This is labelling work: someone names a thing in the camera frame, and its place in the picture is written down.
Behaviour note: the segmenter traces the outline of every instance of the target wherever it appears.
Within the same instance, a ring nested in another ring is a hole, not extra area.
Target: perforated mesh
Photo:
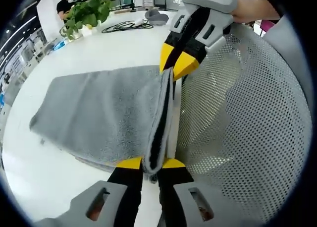
[[[176,157],[196,181],[238,203],[244,218],[264,223],[297,183],[312,123],[282,57],[252,30],[233,30],[183,85]]]

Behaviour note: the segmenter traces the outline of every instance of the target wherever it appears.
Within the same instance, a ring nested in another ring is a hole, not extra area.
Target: folded towel
[[[172,117],[172,71],[123,68],[55,78],[30,129],[81,159],[107,166],[143,156],[162,166]]]

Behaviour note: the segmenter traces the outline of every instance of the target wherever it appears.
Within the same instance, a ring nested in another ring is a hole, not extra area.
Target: white table
[[[101,26],[142,18],[144,13],[112,15]],[[170,18],[174,14],[164,13]],[[51,81],[70,74],[158,65],[162,44],[169,34],[168,24],[80,38],[45,57],[25,81],[7,120],[3,163],[8,184],[31,220],[59,216],[68,210],[72,198],[110,176],[48,141],[40,144],[41,138],[30,132],[30,119],[43,102]],[[135,226],[157,226],[160,212],[159,187],[145,181]]]

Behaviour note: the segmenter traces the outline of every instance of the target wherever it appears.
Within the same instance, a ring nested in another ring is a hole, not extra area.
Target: green leaves
[[[98,7],[98,20],[102,23],[108,18],[109,16],[109,4],[105,3]]]
[[[77,27],[77,29],[82,29],[83,28],[83,23],[81,21],[78,21],[76,23],[76,27]]]
[[[90,14],[90,15],[86,15],[83,19],[82,19],[82,23],[84,25],[91,25],[92,27],[96,27],[98,25],[97,22],[97,18],[95,16],[95,14]]]
[[[67,15],[66,23],[59,33],[69,39],[74,39],[74,32],[78,33],[83,25],[98,26],[98,20],[104,22],[110,12],[112,0],[88,0],[85,2],[77,2]]]

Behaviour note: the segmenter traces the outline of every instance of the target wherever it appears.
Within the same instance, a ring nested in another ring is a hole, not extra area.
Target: human hand
[[[237,23],[280,19],[280,16],[268,0],[237,0],[237,7],[231,14],[234,22]]]

